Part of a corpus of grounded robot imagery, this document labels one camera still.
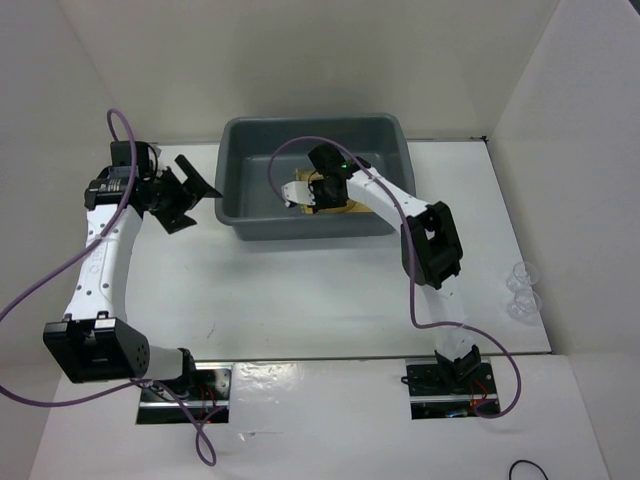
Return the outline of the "clear glass plate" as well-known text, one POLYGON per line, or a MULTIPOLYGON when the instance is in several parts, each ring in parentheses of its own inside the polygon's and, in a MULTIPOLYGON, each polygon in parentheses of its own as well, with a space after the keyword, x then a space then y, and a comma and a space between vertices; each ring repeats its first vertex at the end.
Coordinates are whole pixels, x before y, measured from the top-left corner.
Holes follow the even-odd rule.
POLYGON ((313 214, 360 214, 371 213, 372 210, 365 205, 348 200, 344 206, 319 209, 316 205, 311 207, 313 214))

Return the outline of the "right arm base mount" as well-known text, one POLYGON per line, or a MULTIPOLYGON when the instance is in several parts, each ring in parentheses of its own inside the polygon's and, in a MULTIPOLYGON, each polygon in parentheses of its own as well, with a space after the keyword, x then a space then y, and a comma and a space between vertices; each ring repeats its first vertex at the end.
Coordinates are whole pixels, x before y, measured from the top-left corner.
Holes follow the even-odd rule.
POLYGON ((460 384, 447 386, 435 359, 408 360, 400 381, 407 387, 413 420, 476 417, 501 412, 500 400, 489 361, 460 384))

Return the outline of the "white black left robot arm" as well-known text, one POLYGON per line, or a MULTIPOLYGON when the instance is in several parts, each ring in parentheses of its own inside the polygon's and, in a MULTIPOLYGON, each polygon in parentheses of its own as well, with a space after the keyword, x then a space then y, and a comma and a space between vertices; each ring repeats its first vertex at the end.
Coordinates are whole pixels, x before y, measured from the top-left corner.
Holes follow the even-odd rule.
POLYGON ((175 159, 186 176, 180 181, 148 143, 114 141, 110 152, 110 166, 84 192, 90 251, 70 303, 61 320, 45 325, 43 341, 75 384, 159 380, 176 399, 188 399, 199 387, 190 351, 154 347, 127 321, 129 266, 146 214, 177 233, 196 223, 187 211, 220 194, 183 155, 175 159))

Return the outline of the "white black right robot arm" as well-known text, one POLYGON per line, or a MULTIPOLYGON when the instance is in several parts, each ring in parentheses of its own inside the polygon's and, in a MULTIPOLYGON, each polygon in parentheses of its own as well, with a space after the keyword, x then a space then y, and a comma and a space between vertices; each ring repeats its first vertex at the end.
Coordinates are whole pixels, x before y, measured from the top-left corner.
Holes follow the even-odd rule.
POLYGON ((329 139, 322 139, 308 158, 312 177, 288 182, 276 195, 288 208, 305 206, 315 213, 356 203, 399 233, 402 265, 409 277, 410 321, 416 329, 443 330, 436 336, 438 381, 450 393, 463 391, 481 359, 464 328, 466 315, 456 281, 463 249, 449 206, 412 196, 329 139))

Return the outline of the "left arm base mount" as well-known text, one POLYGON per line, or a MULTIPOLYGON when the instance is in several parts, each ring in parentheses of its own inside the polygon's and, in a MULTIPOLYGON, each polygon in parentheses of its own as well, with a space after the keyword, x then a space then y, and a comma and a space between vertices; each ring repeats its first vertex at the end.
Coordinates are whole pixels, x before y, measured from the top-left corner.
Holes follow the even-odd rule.
MULTIPOLYGON (((185 408, 200 423, 229 422, 233 365, 219 362, 197 362, 189 385, 182 380, 165 380, 185 408)), ((189 419, 179 402, 165 389, 153 385, 144 388, 139 397, 137 425, 188 424, 189 419)))

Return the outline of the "yellow woven bamboo mat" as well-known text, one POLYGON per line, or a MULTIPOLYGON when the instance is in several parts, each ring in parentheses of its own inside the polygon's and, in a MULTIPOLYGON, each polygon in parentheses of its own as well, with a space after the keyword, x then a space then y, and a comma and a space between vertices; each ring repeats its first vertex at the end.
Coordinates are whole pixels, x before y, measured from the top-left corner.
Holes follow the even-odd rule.
MULTIPOLYGON (((298 181, 306 181, 307 183, 312 183, 316 180, 323 179, 324 176, 319 174, 316 170, 295 170, 295 179, 298 181)), ((317 210, 312 206, 301 206, 301 211, 306 215, 337 215, 337 214, 359 214, 359 213, 371 213, 371 210, 364 206, 361 203, 355 202, 353 200, 348 200, 346 205, 343 207, 333 207, 323 210, 317 210)))

